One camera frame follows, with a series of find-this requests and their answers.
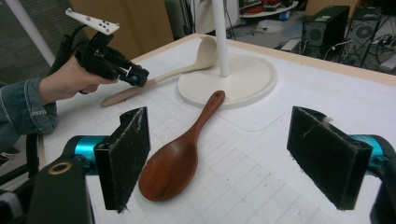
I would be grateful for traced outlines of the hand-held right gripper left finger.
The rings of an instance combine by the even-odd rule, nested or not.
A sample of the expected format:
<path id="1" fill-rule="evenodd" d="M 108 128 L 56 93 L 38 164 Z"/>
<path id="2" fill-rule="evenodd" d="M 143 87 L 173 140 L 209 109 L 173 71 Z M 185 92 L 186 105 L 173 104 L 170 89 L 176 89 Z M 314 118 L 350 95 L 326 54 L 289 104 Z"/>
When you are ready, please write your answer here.
<path id="1" fill-rule="evenodd" d="M 87 175 L 98 175 L 106 210 L 122 213 L 150 152 L 148 109 L 139 107 L 120 115 L 111 135 L 76 136 L 74 158 Z"/>

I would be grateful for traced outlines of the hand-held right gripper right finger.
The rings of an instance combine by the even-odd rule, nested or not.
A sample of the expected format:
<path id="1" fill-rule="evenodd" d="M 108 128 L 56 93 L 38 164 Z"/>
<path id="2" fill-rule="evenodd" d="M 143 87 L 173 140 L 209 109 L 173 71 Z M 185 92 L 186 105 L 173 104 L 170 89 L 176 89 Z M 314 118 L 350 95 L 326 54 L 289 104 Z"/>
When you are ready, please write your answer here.
<path id="1" fill-rule="evenodd" d="M 339 210 L 355 207 L 366 175 L 383 177 L 389 142 L 376 134 L 346 134 L 313 109 L 291 112 L 287 150 Z"/>

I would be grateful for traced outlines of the dark wooden rice spoon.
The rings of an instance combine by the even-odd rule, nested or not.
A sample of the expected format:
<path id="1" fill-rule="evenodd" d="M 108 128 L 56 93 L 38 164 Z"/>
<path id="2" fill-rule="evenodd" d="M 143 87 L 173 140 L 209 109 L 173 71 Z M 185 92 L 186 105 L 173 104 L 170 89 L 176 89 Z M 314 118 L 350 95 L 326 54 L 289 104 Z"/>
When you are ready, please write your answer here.
<path id="1" fill-rule="evenodd" d="M 150 157 L 138 181 L 140 192 L 146 199 L 154 202 L 169 200 L 190 184 L 198 164 L 199 134 L 224 100 L 225 92 L 215 91 L 194 124 Z"/>

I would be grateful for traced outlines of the beige ladle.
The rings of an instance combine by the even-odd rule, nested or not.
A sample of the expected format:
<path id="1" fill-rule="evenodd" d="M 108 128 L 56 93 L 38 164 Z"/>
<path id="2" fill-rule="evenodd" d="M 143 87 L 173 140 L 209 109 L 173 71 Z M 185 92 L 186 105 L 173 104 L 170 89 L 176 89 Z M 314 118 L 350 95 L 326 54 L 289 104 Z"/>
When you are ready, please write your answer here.
<path id="1" fill-rule="evenodd" d="M 202 41 L 198 47 L 196 60 L 193 65 L 189 65 L 186 67 L 179 68 L 174 71 L 170 71 L 166 74 L 163 74 L 159 77 L 155 77 L 149 80 L 144 87 L 132 87 L 124 91 L 120 91 L 115 93 L 109 97 L 107 97 L 101 104 L 101 107 L 108 107 L 111 105 L 115 105 L 124 100 L 127 100 L 139 92 L 147 90 L 148 88 L 165 81 L 170 77 L 174 77 L 176 75 L 181 75 L 184 73 L 189 73 L 192 71 L 203 70 L 213 66 L 217 61 L 217 41 L 210 36 L 205 36 L 202 38 Z"/>

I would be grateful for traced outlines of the white utensil stand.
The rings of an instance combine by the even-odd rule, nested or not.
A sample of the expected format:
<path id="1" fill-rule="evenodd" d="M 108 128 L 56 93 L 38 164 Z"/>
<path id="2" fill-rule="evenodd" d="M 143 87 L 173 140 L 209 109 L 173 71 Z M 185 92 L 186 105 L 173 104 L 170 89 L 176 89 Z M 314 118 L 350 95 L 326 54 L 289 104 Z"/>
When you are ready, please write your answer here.
<path id="1" fill-rule="evenodd" d="M 259 57 L 229 54 L 223 0 L 211 2 L 218 60 L 208 70 L 183 74 L 177 82 L 178 93 L 184 102 L 199 108 L 236 109 L 255 104 L 276 86 L 276 69 Z"/>

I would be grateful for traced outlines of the brown board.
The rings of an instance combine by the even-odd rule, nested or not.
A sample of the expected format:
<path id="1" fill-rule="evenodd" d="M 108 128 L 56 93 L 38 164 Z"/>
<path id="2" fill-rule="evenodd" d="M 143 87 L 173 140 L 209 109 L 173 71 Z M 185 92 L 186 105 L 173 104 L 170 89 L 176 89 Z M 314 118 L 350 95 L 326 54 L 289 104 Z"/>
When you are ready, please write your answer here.
<path id="1" fill-rule="evenodd" d="M 74 11 L 118 23 L 108 44 L 134 59 L 174 41 L 164 0 L 69 0 Z"/>

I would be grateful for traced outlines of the white metal pole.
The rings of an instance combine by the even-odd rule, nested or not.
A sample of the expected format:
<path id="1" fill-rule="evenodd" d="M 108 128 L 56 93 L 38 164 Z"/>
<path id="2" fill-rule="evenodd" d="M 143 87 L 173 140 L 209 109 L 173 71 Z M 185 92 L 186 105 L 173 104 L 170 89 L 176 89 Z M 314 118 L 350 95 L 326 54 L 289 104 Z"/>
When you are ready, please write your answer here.
<path id="1" fill-rule="evenodd" d="M 33 43 L 47 62 L 49 66 L 52 66 L 55 61 L 55 56 L 52 53 L 49 45 L 45 41 L 42 34 L 39 33 L 35 24 L 33 23 L 30 16 L 27 14 L 24 7 L 21 5 L 19 0 L 5 0 L 12 13 L 15 15 L 19 23 L 25 32 L 32 39 Z"/>

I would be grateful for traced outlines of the white foam mat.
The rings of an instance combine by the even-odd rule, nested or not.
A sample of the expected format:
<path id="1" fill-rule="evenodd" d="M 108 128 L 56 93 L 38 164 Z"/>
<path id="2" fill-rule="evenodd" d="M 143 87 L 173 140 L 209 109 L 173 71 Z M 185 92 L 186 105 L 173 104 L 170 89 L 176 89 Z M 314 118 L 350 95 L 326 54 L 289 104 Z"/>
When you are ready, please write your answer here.
<path id="1" fill-rule="evenodd" d="M 134 61 L 156 77 L 193 63 L 200 39 L 189 36 Z M 229 52 L 272 63 L 278 73 L 274 90 L 254 105 L 213 116 L 199 138 L 194 179 L 172 200 L 148 201 L 137 188 L 128 211 L 106 211 L 98 178 L 88 176 L 96 223 L 371 224 L 381 181 L 365 176 L 355 209 L 337 210 L 287 151 L 290 113 L 294 105 L 312 108 L 344 133 L 377 134 L 396 147 L 396 77 L 240 42 L 230 41 Z M 99 104 L 127 84 L 105 85 L 94 94 L 58 102 L 59 126 L 44 136 L 46 164 L 60 156 L 72 136 L 110 134 L 121 113 L 140 106 L 148 107 L 151 155 L 201 113 L 180 98 L 177 79 L 107 108 Z"/>

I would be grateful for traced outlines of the black computer tower with sticker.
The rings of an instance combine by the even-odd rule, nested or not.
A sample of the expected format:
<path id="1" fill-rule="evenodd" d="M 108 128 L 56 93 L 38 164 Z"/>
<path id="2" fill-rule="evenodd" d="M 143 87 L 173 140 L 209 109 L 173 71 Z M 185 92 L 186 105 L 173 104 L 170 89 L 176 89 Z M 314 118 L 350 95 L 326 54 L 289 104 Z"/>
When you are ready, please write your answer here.
<path id="1" fill-rule="evenodd" d="M 348 6 L 329 6 L 304 20 L 301 53 L 323 59 L 332 46 L 343 42 L 348 13 Z"/>

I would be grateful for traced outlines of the black computer tower with fan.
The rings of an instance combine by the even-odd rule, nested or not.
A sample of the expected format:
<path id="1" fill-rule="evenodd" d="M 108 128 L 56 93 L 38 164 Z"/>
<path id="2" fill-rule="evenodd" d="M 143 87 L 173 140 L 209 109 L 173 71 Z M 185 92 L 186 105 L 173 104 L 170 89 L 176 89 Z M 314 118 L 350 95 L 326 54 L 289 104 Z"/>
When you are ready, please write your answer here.
<path id="1" fill-rule="evenodd" d="M 357 7 L 346 34 L 343 64 L 362 67 L 380 27 L 381 7 Z"/>

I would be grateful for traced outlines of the white plastic bag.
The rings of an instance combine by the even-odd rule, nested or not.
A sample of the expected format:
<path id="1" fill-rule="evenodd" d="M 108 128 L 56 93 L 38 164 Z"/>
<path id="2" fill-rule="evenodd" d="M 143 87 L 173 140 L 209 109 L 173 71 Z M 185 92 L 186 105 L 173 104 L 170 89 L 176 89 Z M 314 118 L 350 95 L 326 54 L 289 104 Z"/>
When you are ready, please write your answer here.
<path id="1" fill-rule="evenodd" d="M 263 20 L 259 21 L 256 27 L 256 31 L 264 34 L 277 34 L 283 29 L 282 21 L 274 20 Z"/>

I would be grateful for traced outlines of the round white table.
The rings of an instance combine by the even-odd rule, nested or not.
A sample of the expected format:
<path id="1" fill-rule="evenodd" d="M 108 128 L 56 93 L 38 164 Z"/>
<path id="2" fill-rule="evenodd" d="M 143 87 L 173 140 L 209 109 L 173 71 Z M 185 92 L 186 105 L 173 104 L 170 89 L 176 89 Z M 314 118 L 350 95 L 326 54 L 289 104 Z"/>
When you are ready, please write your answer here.
<path id="1" fill-rule="evenodd" d="M 299 4 L 296 0 L 240 0 L 240 18 L 272 16 L 289 11 Z"/>

